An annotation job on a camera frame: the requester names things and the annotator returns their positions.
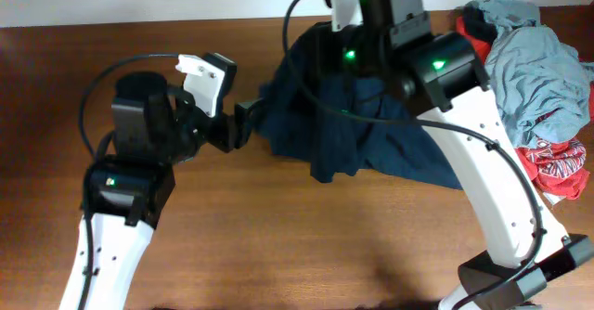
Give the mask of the navy blue shorts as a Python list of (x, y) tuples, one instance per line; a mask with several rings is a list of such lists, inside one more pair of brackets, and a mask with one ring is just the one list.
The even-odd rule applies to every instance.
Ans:
[(293, 44), (273, 79), (260, 87), (264, 105), (254, 116), (254, 129), (273, 154), (309, 162), (310, 175), (320, 183), (332, 182), (336, 174), (354, 176), (371, 169), (458, 189), (449, 162), (422, 128), (349, 120), (325, 112), (303, 95), (295, 72), (326, 105), (365, 118), (407, 120), (402, 104), (383, 94), (383, 81), (327, 71), (339, 51), (330, 24), (318, 22)]

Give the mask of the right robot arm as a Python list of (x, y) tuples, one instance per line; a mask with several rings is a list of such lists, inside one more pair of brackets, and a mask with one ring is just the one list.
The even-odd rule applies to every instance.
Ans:
[(458, 267), (443, 309), (513, 309), (587, 263), (590, 239), (571, 234), (528, 178), (505, 132), (487, 73), (468, 40), (434, 34), (422, 0), (355, 0), (366, 44), (357, 59), (407, 106), (444, 153), (486, 248)]

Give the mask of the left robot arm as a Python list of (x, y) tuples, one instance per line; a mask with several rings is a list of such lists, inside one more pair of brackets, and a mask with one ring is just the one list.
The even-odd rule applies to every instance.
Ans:
[(218, 54), (178, 55), (184, 82), (135, 71), (115, 84), (114, 128), (91, 152), (84, 173), (77, 253), (62, 309), (122, 309), (138, 264), (174, 187), (174, 167), (209, 144), (243, 147), (255, 105), (223, 111), (238, 66)]

